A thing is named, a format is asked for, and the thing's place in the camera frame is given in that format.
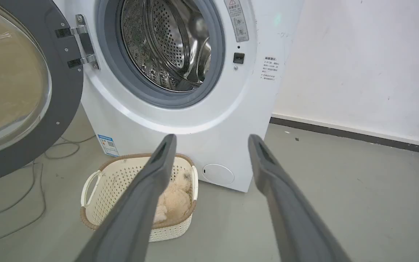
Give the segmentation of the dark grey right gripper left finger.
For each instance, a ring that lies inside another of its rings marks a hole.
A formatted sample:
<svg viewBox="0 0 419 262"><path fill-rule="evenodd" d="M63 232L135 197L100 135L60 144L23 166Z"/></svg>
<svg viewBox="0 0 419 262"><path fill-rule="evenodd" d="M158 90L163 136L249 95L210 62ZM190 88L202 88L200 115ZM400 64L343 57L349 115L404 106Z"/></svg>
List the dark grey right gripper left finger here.
<svg viewBox="0 0 419 262"><path fill-rule="evenodd" d="M160 195L170 181L177 138L166 135L106 219L93 233L77 262L143 262Z"/></svg>

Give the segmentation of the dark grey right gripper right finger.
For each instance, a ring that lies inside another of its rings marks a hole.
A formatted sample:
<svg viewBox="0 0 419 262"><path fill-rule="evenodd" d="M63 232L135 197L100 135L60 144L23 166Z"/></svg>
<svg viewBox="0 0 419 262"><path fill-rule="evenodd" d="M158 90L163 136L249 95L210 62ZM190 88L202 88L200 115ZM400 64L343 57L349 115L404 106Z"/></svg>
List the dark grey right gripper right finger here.
<svg viewBox="0 0 419 262"><path fill-rule="evenodd" d="M256 187L269 206L281 261L351 261L263 139L251 134L248 147Z"/></svg>

